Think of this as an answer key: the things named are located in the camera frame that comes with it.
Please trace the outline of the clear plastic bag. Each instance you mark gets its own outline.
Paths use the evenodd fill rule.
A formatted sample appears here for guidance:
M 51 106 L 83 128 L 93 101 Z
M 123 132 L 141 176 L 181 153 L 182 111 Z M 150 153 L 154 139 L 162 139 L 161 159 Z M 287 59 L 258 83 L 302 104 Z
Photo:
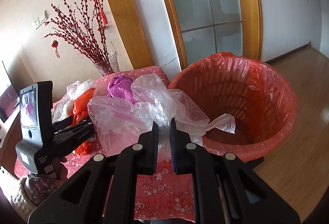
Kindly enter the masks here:
M 223 113 L 210 118 L 187 94 L 179 89 L 167 89 L 160 77 L 147 74 L 136 78 L 130 88 L 133 100 L 97 96 L 88 102 L 88 113 L 96 127 L 99 142 L 109 156 L 119 154 L 137 143 L 140 134 L 159 127 L 158 154 L 161 160 L 170 155 L 169 130 L 171 120 L 178 130 L 190 135 L 193 143 L 202 145 L 206 132 L 223 131 L 235 134 L 235 119 Z

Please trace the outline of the large orange plastic bag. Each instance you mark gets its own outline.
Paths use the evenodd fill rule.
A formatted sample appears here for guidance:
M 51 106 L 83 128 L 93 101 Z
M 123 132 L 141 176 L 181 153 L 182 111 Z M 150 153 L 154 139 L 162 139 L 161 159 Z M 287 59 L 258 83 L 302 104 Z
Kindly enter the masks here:
M 79 124 L 83 119 L 89 116 L 88 102 L 90 101 L 90 99 L 92 99 L 94 91 L 95 88 L 90 88 L 74 100 L 72 126 L 74 126 L 75 124 Z M 90 143 L 86 141 L 80 146 L 78 146 L 77 149 L 74 150 L 74 153 L 80 156 L 84 156 L 89 154 L 90 151 Z

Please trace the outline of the magenta plastic bag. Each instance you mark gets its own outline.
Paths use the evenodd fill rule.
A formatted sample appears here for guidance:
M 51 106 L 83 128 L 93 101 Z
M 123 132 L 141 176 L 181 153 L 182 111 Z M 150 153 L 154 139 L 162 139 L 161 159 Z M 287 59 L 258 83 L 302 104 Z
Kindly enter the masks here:
M 107 97 L 122 98 L 135 104 L 133 92 L 131 90 L 133 80 L 127 76 L 115 76 L 107 85 Z

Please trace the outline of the white plastic bag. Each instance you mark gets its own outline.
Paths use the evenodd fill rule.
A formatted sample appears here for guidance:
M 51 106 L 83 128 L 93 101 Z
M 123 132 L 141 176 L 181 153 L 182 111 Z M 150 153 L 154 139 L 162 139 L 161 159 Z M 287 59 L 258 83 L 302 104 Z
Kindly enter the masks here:
M 92 80 L 79 80 L 66 87 L 66 94 L 53 106 L 52 123 L 62 121 L 73 115 L 74 101 L 94 86 Z

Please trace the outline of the red floral tablecloth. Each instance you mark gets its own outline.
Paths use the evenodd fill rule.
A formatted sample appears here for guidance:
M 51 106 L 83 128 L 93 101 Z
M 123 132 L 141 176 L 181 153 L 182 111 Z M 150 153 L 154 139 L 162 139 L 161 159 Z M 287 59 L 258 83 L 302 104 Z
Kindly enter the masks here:
M 96 90 L 100 95 L 105 95 L 107 85 L 115 76 L 124 75 L 135 80 L 139 76 L 156 73 L 166 87 L 169 79 L 160 67 L 151 66 L 142 69 L 118 72 L 102 77 L 94 81 Z M 70 178 L 82 167 L 94 154 L 104 152 L 98 139 L 89 143 L 89 154 L 78 155 L 71 153 L 64 166 L 68 170 L 67 177 Z M 19 178 L 28 175 L 28 169 L 16 158 L 14 173 Z M 175 175 L 169 159 L 158 163 L 156 173 L 152 176 L 138 176 L 135 203 L 136 219 L 168 219 L 182 218 L 193 221 L 193 191 L 191 175 Z

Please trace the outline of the television screen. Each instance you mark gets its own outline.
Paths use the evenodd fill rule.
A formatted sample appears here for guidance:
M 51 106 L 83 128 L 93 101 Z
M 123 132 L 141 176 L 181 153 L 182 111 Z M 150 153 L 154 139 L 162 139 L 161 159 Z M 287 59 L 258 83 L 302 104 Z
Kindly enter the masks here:
M 12 85 L 3 61 L 1 61 L 0 73 L 0 115 L 1 121 L 5 123 L 16 110 L 19 104 L 19 96 Z

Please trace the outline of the red basket with liner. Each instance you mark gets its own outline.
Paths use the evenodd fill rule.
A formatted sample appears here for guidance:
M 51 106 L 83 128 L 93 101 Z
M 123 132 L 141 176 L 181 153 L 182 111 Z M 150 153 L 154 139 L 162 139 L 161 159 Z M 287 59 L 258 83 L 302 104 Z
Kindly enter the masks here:
M 289 81 L 266 63 L 232 53 L 191 64 L 168 87 L 183 91 L 210 120 L 232 115 L 235 133 L 214 128 L 203 136 L 203 144 L 211 153 L 232 152 L 244 162 L 276 149 L 297 118 L 297 97 Z

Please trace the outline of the small red lantern ornament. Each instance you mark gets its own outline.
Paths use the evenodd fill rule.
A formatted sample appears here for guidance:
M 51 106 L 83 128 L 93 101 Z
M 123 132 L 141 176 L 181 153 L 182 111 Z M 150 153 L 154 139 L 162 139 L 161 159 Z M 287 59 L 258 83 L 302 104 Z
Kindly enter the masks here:
M 51 44 L 51 47 L 54 48 L 56 57 L 58 59 L 60 59 L 60 55 L 59 55 L 59 52 L 58 52 L 58 45 L 59 45 L 59 42 L 57 40 L 53 40 L 52 44 Z

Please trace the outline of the glass vase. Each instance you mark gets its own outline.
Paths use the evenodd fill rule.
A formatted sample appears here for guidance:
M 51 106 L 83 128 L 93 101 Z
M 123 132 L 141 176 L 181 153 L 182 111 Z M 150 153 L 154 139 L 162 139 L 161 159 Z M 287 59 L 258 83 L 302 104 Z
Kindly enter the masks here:
M 107 59 L 95 63 L 94 65 L 102 76 L 120 72 L 116 51 L 111 51 Z

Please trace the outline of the red berry branches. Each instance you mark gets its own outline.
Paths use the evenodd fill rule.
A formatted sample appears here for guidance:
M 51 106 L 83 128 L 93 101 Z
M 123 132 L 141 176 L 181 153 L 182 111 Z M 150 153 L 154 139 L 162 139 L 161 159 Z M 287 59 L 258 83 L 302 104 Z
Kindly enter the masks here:
M 88 0 L 80 0 L 73 5 L 69 5 L 67 0 L 62 2 L 65 12 L 58 5 L 51 4 L 56 15 L 44 22 L 48 29 L 44 37 L 50 37 L 52 41 L 61 38 L 93 63 L 107 59 L 106 26 L 102 25 L 98 1 L 93 1 L 92 6 L 89 6 Z

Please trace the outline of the frosted glass sliding door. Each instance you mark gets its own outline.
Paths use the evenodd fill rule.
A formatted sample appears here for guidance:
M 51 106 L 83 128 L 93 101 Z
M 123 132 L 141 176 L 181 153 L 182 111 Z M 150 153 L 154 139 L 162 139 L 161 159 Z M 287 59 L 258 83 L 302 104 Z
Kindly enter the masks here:
M 214 53 L 243 54 L 239 0 L 173 0 L 188 64 Z

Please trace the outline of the white wall switch plate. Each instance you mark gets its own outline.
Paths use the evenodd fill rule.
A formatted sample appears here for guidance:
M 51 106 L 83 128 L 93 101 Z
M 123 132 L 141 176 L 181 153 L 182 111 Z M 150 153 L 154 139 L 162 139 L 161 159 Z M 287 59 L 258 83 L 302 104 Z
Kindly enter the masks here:
M 34 21 L 35 29 L 37 30 L 47 20 L 47 12 L 44 10 Z

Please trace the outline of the wooden door frame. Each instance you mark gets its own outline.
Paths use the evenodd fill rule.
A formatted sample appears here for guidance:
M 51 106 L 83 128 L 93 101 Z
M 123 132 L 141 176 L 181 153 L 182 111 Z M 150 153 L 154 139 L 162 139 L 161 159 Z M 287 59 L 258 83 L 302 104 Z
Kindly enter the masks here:
M 107 0 L 134 69 L 158 66 L 173 76 L 189 66 L 173 0 Z M 260 0 L 239 0 L 243 56 L 262 51 Z

